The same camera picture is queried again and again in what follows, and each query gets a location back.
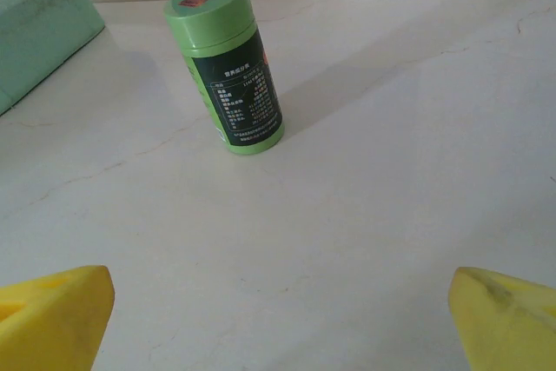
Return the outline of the green lidded canister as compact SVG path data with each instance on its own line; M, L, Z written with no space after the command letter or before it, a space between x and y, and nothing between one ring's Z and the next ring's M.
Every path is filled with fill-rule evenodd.
M276 145L285 126L251 0L168 0L163 14L228 149Z

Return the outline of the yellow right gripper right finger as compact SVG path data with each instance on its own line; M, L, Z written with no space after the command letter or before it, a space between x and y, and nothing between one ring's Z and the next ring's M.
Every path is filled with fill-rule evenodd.
M448 305L470 371L556 371L556 288L459 267Z

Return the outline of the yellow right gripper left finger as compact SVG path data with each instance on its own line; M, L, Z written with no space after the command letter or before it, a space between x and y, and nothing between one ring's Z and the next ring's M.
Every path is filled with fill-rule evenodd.
M89 265L0 288L0 371L91 371L115 302Z

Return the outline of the mint green zip pouch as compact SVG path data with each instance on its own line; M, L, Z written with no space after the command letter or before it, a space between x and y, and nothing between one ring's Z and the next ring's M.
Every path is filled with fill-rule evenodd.
M91 0L0 0L0 115L104 28Z

